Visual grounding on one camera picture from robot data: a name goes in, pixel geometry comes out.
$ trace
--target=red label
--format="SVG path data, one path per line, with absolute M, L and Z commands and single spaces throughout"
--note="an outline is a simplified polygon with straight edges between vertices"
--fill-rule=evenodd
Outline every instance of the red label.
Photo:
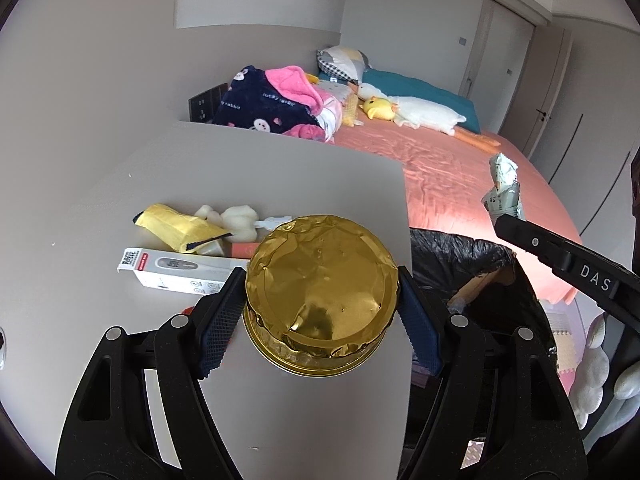
M 138 270 L 145 270 L 146 259 L 149 257 L 148 253 L 142 253 L 142 258 L 140 258 L 140 263 L 138 264 Z

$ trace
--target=yellow chick plush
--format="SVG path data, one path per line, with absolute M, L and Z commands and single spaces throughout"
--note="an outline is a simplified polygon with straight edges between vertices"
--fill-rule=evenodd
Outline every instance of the yellow chick plush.
M 393 121 L 398 106 L 382 97 L 372 97 L 360 105 L 369 119 L 383 119 Z

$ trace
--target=blue gripper pad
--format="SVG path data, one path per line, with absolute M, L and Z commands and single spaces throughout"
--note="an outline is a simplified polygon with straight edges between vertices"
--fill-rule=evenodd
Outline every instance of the blue gripper pad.
M 427 368 L 431 375 L 437 376 L 442 371 L 440 334 L 431 323 L 420 299 L 402 273 L 400 273 L 398 314 L 400 314 L 404 329 L 409 336 L 411 346 L 414 347 L 420 366 Z
M 208 377 L 210 371 L 220 366 L 226 346 L 246 305 L 244 289 L 246 274 L 244 270 L 237 272 L 238 270 L 242 269 L 235 269 L 226 280 L 222 290 L 217 294 L 220 298 L 218 308 L 200 337 L 198 368 L 203 377 Z

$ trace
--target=white box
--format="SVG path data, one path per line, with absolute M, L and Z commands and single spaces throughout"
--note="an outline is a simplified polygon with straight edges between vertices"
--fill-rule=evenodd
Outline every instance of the white box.
M 118 272 L 133 270 L 140 283 L 151 288 L 204 296 L 219 292 L 232 270 L 236 267 L 246 270 L 248 264 L 249 260 L 238 258 L 130 247 L 122 255 Z

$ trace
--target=gold container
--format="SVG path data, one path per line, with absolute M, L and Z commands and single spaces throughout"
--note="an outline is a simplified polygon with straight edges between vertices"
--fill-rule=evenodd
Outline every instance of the gold container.
M 398 268 L 364 227 L 336 216 L 281 225 L 247 269 L 243 319 L 275 365 L 329 377 L 364 362 L 382 341 L 398 298 Z

